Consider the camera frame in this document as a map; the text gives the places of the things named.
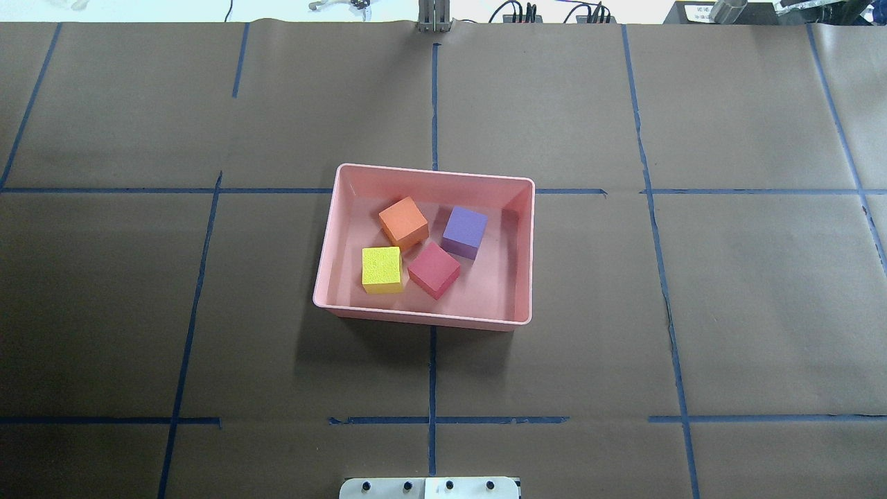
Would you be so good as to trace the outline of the yellow foam block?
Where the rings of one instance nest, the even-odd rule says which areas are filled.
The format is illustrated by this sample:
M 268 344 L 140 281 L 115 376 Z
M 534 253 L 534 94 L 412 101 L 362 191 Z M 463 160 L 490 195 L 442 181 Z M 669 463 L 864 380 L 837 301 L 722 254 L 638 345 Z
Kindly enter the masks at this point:
M 399 247 L 363 247 L 361 264 L 361 284 L 365 292 L 370 295 L 403 292 Z

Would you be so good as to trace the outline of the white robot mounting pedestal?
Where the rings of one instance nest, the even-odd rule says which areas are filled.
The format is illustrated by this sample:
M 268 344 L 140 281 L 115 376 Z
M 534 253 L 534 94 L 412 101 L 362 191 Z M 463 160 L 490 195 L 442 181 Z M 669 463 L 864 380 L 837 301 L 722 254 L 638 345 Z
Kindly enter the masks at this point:
M 507 476 L 353 478 L 339 498 L 520 498 L 520 480 Z

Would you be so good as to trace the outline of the aluminium frame post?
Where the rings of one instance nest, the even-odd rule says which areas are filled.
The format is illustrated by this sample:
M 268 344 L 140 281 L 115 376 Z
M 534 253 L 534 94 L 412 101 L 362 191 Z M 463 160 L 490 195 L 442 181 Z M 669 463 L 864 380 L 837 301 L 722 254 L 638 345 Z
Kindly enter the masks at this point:
M 450 0 L 419 0 L 417 29 L 421 33 L 447 33 L 452 29 Z

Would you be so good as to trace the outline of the purple foam block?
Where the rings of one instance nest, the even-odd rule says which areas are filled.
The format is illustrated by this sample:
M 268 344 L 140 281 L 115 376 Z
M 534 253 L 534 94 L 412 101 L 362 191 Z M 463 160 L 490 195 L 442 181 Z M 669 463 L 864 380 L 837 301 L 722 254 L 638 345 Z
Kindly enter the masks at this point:
M 441 236 L 441 248 L 464 259 L 475 260 L 484 240 L 488 220 L 484 213 L 453 207 Z

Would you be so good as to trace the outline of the red foam block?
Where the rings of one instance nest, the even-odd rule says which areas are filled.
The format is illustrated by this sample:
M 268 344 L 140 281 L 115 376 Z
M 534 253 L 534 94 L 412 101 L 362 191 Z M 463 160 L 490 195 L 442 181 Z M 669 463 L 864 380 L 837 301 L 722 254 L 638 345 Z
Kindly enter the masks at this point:
M 440 300 L 462 273 L 462 265 L 430 241 L 407 265 L 410 279 L 428 296 Z

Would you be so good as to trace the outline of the orange foam block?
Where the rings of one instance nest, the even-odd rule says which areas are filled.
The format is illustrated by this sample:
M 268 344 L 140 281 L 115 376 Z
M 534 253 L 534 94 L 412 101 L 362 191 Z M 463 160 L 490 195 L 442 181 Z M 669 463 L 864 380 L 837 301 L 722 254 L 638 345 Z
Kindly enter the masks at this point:
M 379 219 L 387 240 L 403 252 L 430 237 L 430 223 L 412 197 L 383 209 Z

